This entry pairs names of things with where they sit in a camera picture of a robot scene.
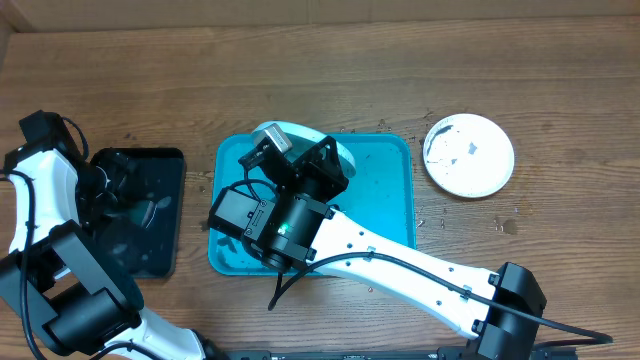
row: teal plastic tray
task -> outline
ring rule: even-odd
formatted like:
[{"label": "teal plastic tray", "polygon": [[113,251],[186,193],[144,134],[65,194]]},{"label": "teal plastic tray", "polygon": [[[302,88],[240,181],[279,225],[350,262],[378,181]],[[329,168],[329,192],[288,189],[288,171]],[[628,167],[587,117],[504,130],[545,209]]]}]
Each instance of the teal plastic tray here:
[{"label": "teal plastic tray", "polygon": [[[371,231],[416,248],[411,153],[402,138],[393,134],[331,134],[355,157],[356,175],[345,192],[331,200],[358,224]],[[253,148],[250,135],[234,135],[220,144],[213,179],[215,199],[223,187],[243,178],[238,159]],[[267,180],[257,168],[250,178]],[[273,198],[268,189],[255,185],[264,198]],[[209,233],[209,262],[225,275],[274,276],[249,256],[239,241],[218,231]]]}]

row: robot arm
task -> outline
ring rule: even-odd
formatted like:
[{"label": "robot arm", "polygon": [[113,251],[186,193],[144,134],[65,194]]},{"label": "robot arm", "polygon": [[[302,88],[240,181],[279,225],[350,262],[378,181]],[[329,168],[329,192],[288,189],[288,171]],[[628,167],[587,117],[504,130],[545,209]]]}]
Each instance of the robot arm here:
[{"label": "robot arm", "polygon": [[[24,126],[26,123],[40,126]],[[11,253],[0,260],[0,295],[20,314],[20,265],[28,258],[29,320],[42,342],[63,356],[75,351],[90,355],[113,349],[114,354],[136,360],[253,360],[253,355],[245,356],[247,352],[225,354],[197,332],[177,328],[144,307],[131,276],[101,252],[78,224],[76,195],[85,194],[87,189],[106,188],[107,174],[86,166],[57,114],[37,112],[22,120],[21,126],[27,144],[7,154],[5,170],[20,171],[32,179],[37,229],[29,254],[23,253],[24,224],[32,220],[26,218],[29,192],[21,178],[10,176],[18,196],[18,225]],[[284,273],[291,267],[305,269],[349,252],[385,254],[480,297],[535,316],[542,314],[546,300],[526,269],[507,263],[494,273],[442,261],[382,238],[327,206],[326,202],[348,184],[332,138],[323,139],[293,164],[282,156],[283,147],[275,146],[274,138],[278,137],[264,136],[245,160],[261,166],[272,180],[277,179],[273,180],[279,185],[276,201],[258,201],[233,187],[226,188],[209,218],[211,227],[258,251],[265,266]],[[87,194],[93,199],[96,192]],[[378,258],[353,258],[329,262],[318,270],[402,298],[470,339],[465,348],[441,348],[425,353],[428,358],[515,360],[533,355],[537,324],[489,309],[398,264]],[[78,283],[47,298],[44,293],[68,272],[74,273]],[[415,354],[402,353],[353,357],[376,356],[415,358]],[[545,359],[553,356],[544,352]],[[319,360],[334,359],[335,355],[281,358],[285,357]]]},{"label": "robot arm", "polygon": [[[390,255],[449,281],[475,294],[492,299],[495,286],[490,279],[496,273],[443,261],[385,239],[356,224],[336,211],[333,218],[325,219],[311,243],[316,251],[309,264],[330,256],[347,252],[379,252]],[[317,269],[324,275],[355,280],[394,297],[403,299],[425,310],[445,323],[457,334],[475,339],[474,322],[485,321],[487,305],[466,299],[444,286],[399,265],[378,259],[351,259],[332,262]]]}]

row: green light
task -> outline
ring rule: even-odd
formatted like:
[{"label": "green light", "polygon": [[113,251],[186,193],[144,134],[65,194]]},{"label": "green light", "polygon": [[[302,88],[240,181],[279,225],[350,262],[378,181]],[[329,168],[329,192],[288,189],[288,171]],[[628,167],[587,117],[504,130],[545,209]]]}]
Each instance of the green light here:
[{"label": "green light", "polygon": [[286,234],[287,231],[289,231],[289,224],[287,223],[283,223],[282,225],[280,225],[280,228],[278,228],[278,234],[280,235]]}]

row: white paper plate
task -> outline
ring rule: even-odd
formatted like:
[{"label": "white paper plate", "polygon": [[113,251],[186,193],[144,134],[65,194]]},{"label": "white paper plate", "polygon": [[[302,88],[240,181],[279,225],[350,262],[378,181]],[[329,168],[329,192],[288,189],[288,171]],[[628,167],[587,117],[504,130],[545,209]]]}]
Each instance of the white paper plate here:
[{"label": "white paper plate", "polygon": [[493,121],[456,114],[431,128],[422,149],[427,172],[446,191],[468,198],[500,190],[513,173],[515,156],[507,134]]}]

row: wooden table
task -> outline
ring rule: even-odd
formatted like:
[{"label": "wooden table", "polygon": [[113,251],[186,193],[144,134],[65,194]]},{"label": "wooden table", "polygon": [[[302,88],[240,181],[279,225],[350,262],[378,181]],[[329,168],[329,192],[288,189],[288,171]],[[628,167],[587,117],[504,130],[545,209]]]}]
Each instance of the wooden table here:
[{"label": "wooden table", "polygon": [[[176,271],[138,284],[147,306],[225,349],[461,345],[432,317],[346,280],[305,279],[268,312],[273,278],[222,276],[207,260],[203,224],[225,138],[271,119],[392,132],[412,151],[419,250],[527,267],[548,298],[546,317],[617,341],[581,356],[636,359],[639,44],[640,18],[625,17],[13,35],[0,76],[0,154],[24,143],[17,121],[38,109],[74,119],[93,151],[182,149]],[[421,139],[460,112],[493,119],[516,149],[513,178],[483,200],[442,192],[422,163]],[[0,186],[7,249],[15,200]],[[507,220],[517,234],[496,231]],[[31,358],[18,317],[4,304],[0,313],[0,353]],[[568,336],[538,336],[556,338]]]}]

